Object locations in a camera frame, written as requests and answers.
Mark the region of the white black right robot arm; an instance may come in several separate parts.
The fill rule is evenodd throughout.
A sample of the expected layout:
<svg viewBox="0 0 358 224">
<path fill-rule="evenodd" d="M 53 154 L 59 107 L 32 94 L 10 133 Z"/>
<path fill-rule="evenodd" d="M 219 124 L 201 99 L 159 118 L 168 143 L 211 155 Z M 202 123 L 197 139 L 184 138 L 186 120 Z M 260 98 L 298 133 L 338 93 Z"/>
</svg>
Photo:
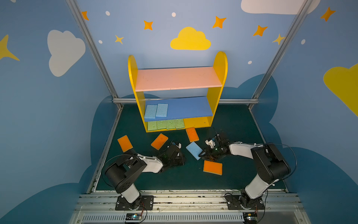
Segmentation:
<svg viewBox="0 0 358 224">
<path fill-rule="evenodd" d="M 276 144 L 249 144 L 241 141 L 230 143 L 228 139 L 217 134 L 205 141 L 207 147 L 199 157 L 216 162 L 227 155 L 242 156 L 255 162 L 257 174 L 242 191 L 240 204 L 249 209 L 259 200 L 263 193 L 276 182 L 291 175 L 291 168 Z"/>
</svg>

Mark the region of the green sponge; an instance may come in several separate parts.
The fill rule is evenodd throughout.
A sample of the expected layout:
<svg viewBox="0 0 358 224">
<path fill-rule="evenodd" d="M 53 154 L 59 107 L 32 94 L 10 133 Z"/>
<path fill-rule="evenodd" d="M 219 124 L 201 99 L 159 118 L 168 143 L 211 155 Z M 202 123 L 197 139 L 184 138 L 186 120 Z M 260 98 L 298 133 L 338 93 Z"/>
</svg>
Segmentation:
<svg viewBox="0 0 358 224">
<path fill-rule="evenodd" d="M 160 120 L 157 121 L 157 129 L 162 130 L 167 128 L 167 121 L 166 120 Z"/>
<path fill-rule="evenodd" d="M 176 129 L 183 129 L 185 128 L 184 120 L 183 119 L 176 119 L 175 120 Z"/>
<path fill-rule="evenodd" d="M 171 129 L 176 129 L 176 120 L 167 120 L 166 121 L 166 129 L 167 130 L 171 130 Z"/>
<path fill-rule="evenodd" d="M 147 122 L 148 131 L 156 131 L 158 129 L 157 121 L 149 121 Z"/>
</svg>

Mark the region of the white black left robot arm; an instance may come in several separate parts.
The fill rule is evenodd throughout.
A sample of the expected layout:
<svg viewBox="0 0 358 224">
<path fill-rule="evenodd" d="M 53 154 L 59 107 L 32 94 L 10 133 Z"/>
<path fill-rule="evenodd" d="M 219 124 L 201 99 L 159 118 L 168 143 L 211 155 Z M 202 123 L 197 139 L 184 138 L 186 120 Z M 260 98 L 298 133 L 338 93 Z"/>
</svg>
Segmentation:
<svg viewBox="0 0 358 224">
<path fill-rule="evenodd" d="M 134 182 L 142 173 L 163 173 L 169 168 L 183 166 L 185 159 L 181 148 L 181 143 L 171 142 L 158 156 L 144 156 L 130 149 L 103 166 L 103 179 L 135 209 L 141 203 L 141 193 Z"/>
</svg>

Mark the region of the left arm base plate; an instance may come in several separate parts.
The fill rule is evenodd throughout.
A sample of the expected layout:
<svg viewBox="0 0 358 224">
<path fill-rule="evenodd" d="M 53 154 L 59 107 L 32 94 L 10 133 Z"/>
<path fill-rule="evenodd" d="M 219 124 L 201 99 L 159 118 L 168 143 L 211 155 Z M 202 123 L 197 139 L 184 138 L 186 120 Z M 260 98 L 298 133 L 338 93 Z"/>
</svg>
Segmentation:
<svg viewBox="0 0 358 224">
<path fill-rule="evenodd" d="M 137 211 L 140 209 L 151 211 L 153 209 L 154 196 L 140 195 L 134 202 L 129 203 L 123 196 L 117 198 L 116 211 Z"/>
</svg>

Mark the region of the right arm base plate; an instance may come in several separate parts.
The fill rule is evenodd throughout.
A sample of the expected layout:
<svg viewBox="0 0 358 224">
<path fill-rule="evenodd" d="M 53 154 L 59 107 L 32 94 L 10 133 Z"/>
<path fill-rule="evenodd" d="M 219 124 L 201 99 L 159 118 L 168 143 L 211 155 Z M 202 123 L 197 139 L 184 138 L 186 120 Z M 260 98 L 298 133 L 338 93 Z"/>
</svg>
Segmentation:
<svg viewBox="0 0 358 224">
<path fill-rule="evenodd" d="M 224 195 L 229 210 L 263 210 L 265 208 L 264 201 L 261 197 L 251 199 L 247 195 L 232 195 L 227 193 Z"/>
</svg>

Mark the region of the blue sponge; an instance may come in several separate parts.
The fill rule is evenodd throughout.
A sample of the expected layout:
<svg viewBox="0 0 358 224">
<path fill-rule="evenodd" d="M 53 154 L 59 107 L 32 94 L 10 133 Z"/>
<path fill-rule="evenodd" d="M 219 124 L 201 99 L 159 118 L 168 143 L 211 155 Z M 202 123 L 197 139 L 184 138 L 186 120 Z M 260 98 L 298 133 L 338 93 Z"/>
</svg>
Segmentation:
<svg viewBox="0 0 358 224">
<path fill-rule="evenodd" d="M 157 111 L 156 111 L 156 117 L 166 118 L 167 117 L 167 111 L 168 111 L 168 104 L 158 103 Z"/>
<path fill-rule="evenodd" d="M 199 155 L 202 153 L 203 150 L 195 142 L 191 142 L 188 146 L 186 146 L 186 149 L 196 160 L 200 159 Z"/>
<path fill-rule="evenodd" d="M 155 119 L 157 112 L 157 105 L 147 105 L 145 110 L 145 119 Z"/>
</svg>

